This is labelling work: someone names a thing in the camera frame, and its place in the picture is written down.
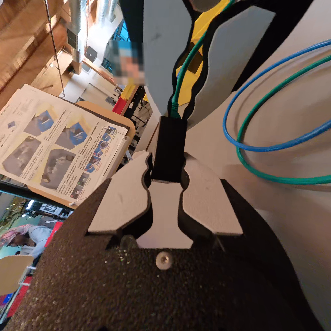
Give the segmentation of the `silver ventilation duct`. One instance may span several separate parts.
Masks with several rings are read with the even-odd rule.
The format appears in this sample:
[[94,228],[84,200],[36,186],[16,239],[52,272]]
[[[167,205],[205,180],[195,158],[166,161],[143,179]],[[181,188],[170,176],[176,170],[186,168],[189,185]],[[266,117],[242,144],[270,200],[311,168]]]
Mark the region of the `silver ventilation duct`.
[[89,45],[112,36],[123,19],[119,1],[71,0],[69,22],[66,23],[67,43],[71,47],[72,58],[81,64]]

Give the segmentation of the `black network switch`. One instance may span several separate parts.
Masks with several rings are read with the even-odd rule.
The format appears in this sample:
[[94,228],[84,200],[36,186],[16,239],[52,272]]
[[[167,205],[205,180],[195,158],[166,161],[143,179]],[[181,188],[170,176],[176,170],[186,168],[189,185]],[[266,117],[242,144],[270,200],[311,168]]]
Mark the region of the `black network switch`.
[[184,165],[187,121],[161,116],[151,178],[179,183]]

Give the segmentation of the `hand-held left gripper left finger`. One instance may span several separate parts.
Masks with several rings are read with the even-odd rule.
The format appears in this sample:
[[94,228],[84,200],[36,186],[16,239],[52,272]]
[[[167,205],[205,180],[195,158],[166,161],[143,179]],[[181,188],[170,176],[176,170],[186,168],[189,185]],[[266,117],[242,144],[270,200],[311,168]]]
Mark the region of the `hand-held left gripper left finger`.
[[118,234],[126,226],[143,216],[151,206],[149,185],[152,153],[140,151],[117,171],[88,228],[90,234]]

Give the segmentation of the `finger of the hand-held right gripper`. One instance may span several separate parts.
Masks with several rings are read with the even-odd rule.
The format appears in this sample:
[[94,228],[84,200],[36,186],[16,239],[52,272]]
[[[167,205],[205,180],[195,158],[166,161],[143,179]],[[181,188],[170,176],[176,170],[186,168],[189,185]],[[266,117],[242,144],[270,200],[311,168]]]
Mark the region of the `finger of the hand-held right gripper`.
[[193,32],[190,1],[143,1],[146,93],[155,116],[165,116],[176,85],[176,68]]
[[239,1],[210,23],[202,47],[203,66],[184,110],[198,124],[232,93],[239,77],[275,17],[253,1]]

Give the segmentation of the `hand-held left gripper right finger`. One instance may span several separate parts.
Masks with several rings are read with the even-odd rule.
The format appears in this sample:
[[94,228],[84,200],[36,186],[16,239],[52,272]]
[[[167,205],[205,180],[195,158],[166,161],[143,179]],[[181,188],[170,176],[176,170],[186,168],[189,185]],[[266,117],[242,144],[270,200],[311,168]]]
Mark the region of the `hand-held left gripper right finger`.
[[243,234],[221,179],[189,153],[184,153],[178,226],[186,236]]

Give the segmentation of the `yellow plastic bin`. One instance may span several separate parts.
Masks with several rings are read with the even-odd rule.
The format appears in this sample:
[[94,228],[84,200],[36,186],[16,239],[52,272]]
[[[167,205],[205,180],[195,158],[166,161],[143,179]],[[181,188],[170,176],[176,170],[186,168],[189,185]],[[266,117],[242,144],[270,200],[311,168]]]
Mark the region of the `yellow plastic bin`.
[[205,32],[207,31],[211,21],[234,3],[235,1],[222,0],[212,9],[202,13],[196,19],[190,41],[189,53],[185,56],[183,64],[176,70],[177,83],[180,83],[180,87],[176,87],[176,92],[178,92],[177,103],[179,106],[185,105],[190,101],[192,87],[196,83],[202,71],[203,41],[200,41],[200,39],[204,39]]

